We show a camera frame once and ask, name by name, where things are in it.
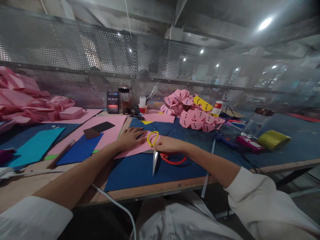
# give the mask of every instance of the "ceiling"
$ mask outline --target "ceiling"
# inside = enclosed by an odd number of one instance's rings
[[[126,1],[128,12],[124,0],[0,0],[0,4],[126,31],[128,14],[132,32],[258,57],[320,63],[318,0]],[[270,25],[258,31],[269,17]]]

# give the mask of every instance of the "perforated metal panel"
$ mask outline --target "perforated metal panel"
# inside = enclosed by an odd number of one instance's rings
[[[136,106],[158,81],[149,108],[159,108],[177,88],[230,106],[290,103],[308,99],[319,78],[316,70],[5,7],[0,8],[0,65],[35,78],[53,96],[94,108],[105,107],[107,91],[124,86]],[[273,73],[274,65],[282,72]],[[297,98],[305,82],[310,84]]]

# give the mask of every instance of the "hand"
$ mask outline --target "hand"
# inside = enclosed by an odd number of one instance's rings
[[[153,151],[160,152],[183,152],[188,147],[187,142],[179,139],[162,136],[152,148]]]
[[[147,131],[142,131],[143,128],[134,128],[130,127],[125,130],[118,140],[115,141],[120,152],[130,150],[139,144],[143,144],[147,141],[146,137],[137,139],[141,134],[146,133]]]

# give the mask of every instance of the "yellow scissor handle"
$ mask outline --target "yellow scissor handle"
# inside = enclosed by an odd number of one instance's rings
[[[151,143],[149,138],[150,138],[150,136],[151,136],[152,134],[154,134],[154,133],[156,133],[157,136],[156,136],[156,138],[154,139],[153,143]],[[156,142],[157,142],[158,136],[159,136],[159,132],[158,132],[158,131],[153,131],[153,132],[151,132],[151,133],[148,135],[147,141],[148,141],[150,147],[154,147],[154,145],[155,145]]]

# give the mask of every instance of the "jar lid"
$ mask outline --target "jar lid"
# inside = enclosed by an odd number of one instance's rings
[[[118,91],[121,93],[128,93],[130,91],[130,88],[118,88]]]
[[[266,117],[271,117],[274,112],[268,109],[264,109],[264,108],[256,108],[256,110],[254,111],[256,114],[262,115],[262,116],[266,116]]]

